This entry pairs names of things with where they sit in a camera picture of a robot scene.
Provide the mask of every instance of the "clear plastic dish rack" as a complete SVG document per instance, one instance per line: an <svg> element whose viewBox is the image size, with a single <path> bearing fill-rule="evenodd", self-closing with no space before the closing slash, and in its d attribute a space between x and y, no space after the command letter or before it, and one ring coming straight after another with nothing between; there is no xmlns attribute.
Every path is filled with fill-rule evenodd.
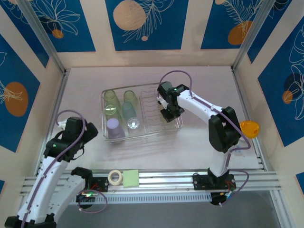
<svg viewBox="0 0 304 228"><path fill-rule="evenodd" d="M161 114L161 109L163 109L163 106L158 104L156 98L157 87L158 83L153 83L111 89L115 91L121 105L124 103L124 93L127 90L132 90L135 93L139 103L136 109L136 115L141 125L140 131L137 134L129 135L127 130L127 122L123 120L120 124L122 125L123 130L125 132L125 137L118 139L108 138L104 94L109 89L104 90L102 92L102 129L104 140L109 143L115 143L130 139L177 133L182 128L182 118L176 118L170 123L166 122L166 120Z"/></svg>

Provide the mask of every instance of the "cup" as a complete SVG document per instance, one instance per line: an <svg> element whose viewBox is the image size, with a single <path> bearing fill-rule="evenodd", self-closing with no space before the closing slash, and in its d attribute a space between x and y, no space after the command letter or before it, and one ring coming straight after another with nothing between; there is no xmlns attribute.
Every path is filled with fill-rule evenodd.
<svg viewBox="0 0 304 228"><path fill-rule="evenodd" d="M114 90L107 90L104 93L104 102L105 106L114 105L118 109L118 111L121 110L120 102Z"/></svg>
<svg viewBox="0 0 304 228"><path fill-rule="evenodd" d="M122 107L123 117L126 121L136 117L136 111L130 102L125 102Z"/></svg>
<svg viewBox="0 0 304 228"><path fill-rule="evenodd" d="M127 122L129 135L140 135L141 125L137 118L131 118Z"/></svg>
<svg viewBox="0 0 304 228"><path fill-rule="evenodd" d="M118 119L111 118L106 122L109 139L120 139L125 137L123 127L119 124Z"/></svg>
<svg viewBox="0 0 304 228"><path fill-rule="evenodd" d="M133 91L131 90L125 91L125 93L123 94L123 98L124 98L123 99L124 102L130 102L135 109L138 107L138 100Z"/></svg>
<svg viewBox="0 0 304 228"><path fill-rule="evenodd" d="M109 120L111 118L115 118L119 122L122 122L122 117L120 116L119 111L117 110L116 106L114 106L113 104L109 104L107 107L105 107L104 113L105 113L107 120Z"/></svg>

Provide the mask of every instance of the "blue plastic cup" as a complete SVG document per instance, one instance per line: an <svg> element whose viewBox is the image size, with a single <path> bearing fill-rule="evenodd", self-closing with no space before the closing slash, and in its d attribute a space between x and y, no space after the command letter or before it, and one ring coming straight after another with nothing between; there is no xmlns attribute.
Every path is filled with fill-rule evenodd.
<svg viewBox="0 0 304 228"><path fill-rule="evenodd" d="M123 117L126 121L136 117L136 111L130 102L125 102L122 107Z"/></svg>

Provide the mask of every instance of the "yellow object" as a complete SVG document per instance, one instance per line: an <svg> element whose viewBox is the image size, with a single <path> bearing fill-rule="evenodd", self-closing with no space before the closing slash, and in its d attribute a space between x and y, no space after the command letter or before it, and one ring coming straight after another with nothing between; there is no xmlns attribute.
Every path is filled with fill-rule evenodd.
<svg viewBox="0 0 304 228"><path fill-rule="evenodd" d="M260 132L260 125L251 120L242 121L240 124L241 130L249 139L257 137Z"/></svg>
<svg viewBox="0 0 304 228"><path fill-rule="evenodd" d="M61 38L63 38L63 36L64 36L63 32L60 31L59 29L54 29L54 30L52 31L52 34L53 34L53 36L54 36L55 38L57 38L57 39L61 39Z"/></svg>

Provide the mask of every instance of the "masking tape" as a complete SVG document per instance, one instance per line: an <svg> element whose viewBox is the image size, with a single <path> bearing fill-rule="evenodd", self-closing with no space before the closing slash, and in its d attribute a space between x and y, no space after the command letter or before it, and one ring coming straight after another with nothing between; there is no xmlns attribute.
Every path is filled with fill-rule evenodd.
<svg viewBox="0 0 304 228"><path fill-rule="evenodd" d="M113 174L117 174L119 177L118 177L118 180L114 181L112 180L111 176ZM112 170L109 175L108 175L108 180L109 180L109 183L114 185L114 186L117 186L117 185L120 185L122 182L123 182L123 175L122 173L119 171L119 170Z"/></svg>

